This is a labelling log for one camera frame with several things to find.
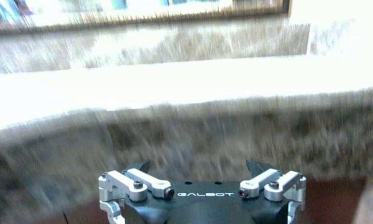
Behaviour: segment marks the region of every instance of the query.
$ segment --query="wooden floor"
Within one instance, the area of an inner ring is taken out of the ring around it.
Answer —
[[[308,182],[307,210],[300,223],[352,223],[364,187],[366,180]],[[64,214],[58,214],[52,219],[42,220],[36,224],[108,224],[108,219],[96,199],[78,209],[66,211]]]

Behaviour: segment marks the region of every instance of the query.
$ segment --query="white ledge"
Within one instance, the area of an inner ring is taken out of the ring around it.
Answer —
[[[373,58],[227,59],[0,74],[0,129],[79,109],[118,110],[373,88]]]

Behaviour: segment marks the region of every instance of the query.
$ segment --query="granite countertop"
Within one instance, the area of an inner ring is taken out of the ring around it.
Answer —
[[[258,75],[230,79],[234,68],[250,67]],[[212,69],[206,77],[204,68]],[[310,78],[307,68],[316,68]],[[190,74],[183,82],[176,71]],[[103,171],[146,159],[152,174],[171,180],[247,179],[248,158],[311,179],[373,175],[373,59],[238,59],[0,75],[0,96],[0,222],[27,223],[84,203],[98,195]],[[74,110],[83,105],[90,110]]]

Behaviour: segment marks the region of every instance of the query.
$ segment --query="metal clamp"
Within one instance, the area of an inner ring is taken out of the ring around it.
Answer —
[[[148,186],[148,190],[152,192],[155,197],[164,198],[167,200],[172,199],[175,190],[171,188],[172,185],[170,181],[160,180],[135,168],[127,170],[126,175],[131,179],[142,181]]]
[[[264,186],[272,181],[276,181],[282,175],[282,172],[276,169],[268,169],[254,179],[242,181],[239,194],[242,198],[248,199],[258,197]]]
[[[264,187],[264,196],[271,201],[290,199],[288,224],[295,224],[306,208],[307,178],[302,173],[290,171],[276,182]]]
[[[295,171],[290,171],[279,180],[264,186],[264,196],[271,201],[282,201],[286,197],[296,202],[306,201],[307,179]]]
[[[104,173],[99,177],[100,209],[107,212],[111,224],[126,224],[122,207],[115,200],[130,196],[135,202],[144,201],[148,197],[147,190],[146,184],[134,181],[118,171]]]

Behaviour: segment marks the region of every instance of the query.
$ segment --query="speckled stone surface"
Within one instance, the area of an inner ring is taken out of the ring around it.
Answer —
[[[0,223],[82,204],[103,171],[146,159],[160,178],[240,180],[248,158],[316,179],[373,175],[373,91],[80,111],[6,129]]]

